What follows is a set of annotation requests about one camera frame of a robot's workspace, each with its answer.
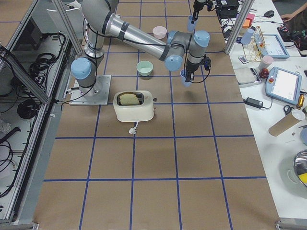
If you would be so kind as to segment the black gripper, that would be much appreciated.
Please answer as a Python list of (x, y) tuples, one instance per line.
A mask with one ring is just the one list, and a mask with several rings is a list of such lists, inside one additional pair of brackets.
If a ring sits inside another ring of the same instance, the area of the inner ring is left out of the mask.
[[(194, 10), (191, 23), (195, 23), (197, 19), (198, 10)], [(205, 70), (209, 71), (211, 69), (211, 59), (206, 54), (202, 57), (195, 57), (192, 54), (188, 54), (188, 60), (185, 64), (185, 82), (194, 81), (194, 72), (198, 70), (199, 66), (204, 66)]]

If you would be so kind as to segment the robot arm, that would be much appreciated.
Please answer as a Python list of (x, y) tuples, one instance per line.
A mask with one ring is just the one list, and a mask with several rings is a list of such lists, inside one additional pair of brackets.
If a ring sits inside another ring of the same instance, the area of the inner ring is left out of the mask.
[(207, 11), (211, 11), (213, 9), (213, 1), (212, 0), (195, 0), (193, 4), (193, 14), (191, 23), (194, 24), (199, 16), (199, 12), (203, 10), (203, 8), (207, 6)]
[(81, 10), (88, 22), (90, 34), (84, 47), (85, 56), (99, 59), (104, 56), (104, 38), (116, 38), (136, 49), (164, 62), (169, 71), (185, 66), (187, 82), (194, 82), (194, 73), (199, 66), (211, 70), (211, 60), (205, 52), (210, 41), (207, 31), (188, 34), (171, 31), (167, 43), (143, 32), (130, 23), (116, 17), (117, 0), (84, 0)]

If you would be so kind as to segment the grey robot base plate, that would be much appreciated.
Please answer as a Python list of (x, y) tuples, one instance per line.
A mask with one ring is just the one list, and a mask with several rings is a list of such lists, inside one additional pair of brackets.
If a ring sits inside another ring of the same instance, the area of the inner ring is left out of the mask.
[(107, 105), (111, 78), (111, 75), (97, 76), (96, 84), (85, 96), (83, 94), (86, 91), (83, 88), (81, 91), (79, 89), (72, 91), (69, 104), (74, 106)]

